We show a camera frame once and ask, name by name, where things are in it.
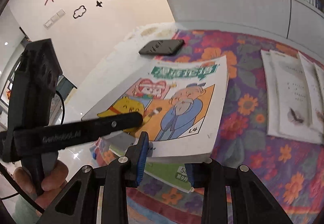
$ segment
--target smartphone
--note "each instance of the smartphone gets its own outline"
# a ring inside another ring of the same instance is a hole
[[[184,45],[183,39],[152,40],[140,51],[141,55],[173,55]]]

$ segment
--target cartoon old man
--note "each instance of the cartoon old man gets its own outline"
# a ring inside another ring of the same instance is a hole
[[[203,108],[203,102],[198,97],[205,94],[205,84],[189,84],[172,96],[169,101],[172,107],[162,118],[161,130],[155,141],[178,138],[193,126],[196,116]]]

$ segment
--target cloud decal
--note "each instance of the cloud decal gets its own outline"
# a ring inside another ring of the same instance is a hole
[[[82,17],[83,14],[84,14],[85,12],[86,12],[86,8],[85,8],[85,6],[81,6],[81,7],[79,7],[78,9],[74,10],[74,15],[73,15],[73,17],[74,17],[75,19],[77,19],[77,18],[79,18],[79,17]]]

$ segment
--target silver screw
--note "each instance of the silver screw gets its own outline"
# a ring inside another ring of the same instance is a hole
[[[91,166],[84,166],[84,167],[82,167],[82,169],[81,169],[81,171],[82,171],[83,173],[88,173],[90,170],[91,170]]]
[[[243,171],[243,172],[247,172],[247,171],[248,171],[248,166],[246,166],[246,165],[241,165],[241,166],[240,166],[240,170]]]
[[[118,158],[118,162],[120,163],[126,163],[128,161],[128,158],[126,156],[121,156]]]

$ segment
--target human hand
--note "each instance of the human hand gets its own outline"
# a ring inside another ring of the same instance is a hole
[[[69,173],[67,166],[61,161],[57,161],[53,171],[44,178],[42,181],[42,189],[44,193],[39,196],[35,202],[46,209],[53,199],[59,194],[62,188],[66,185],[66,177]],[[14,171],[14,179],[17,184],[24,190],[27,194],[35,194],[36,189],[31,181],[30,176],[23,170],[22,167],[16,168]]]

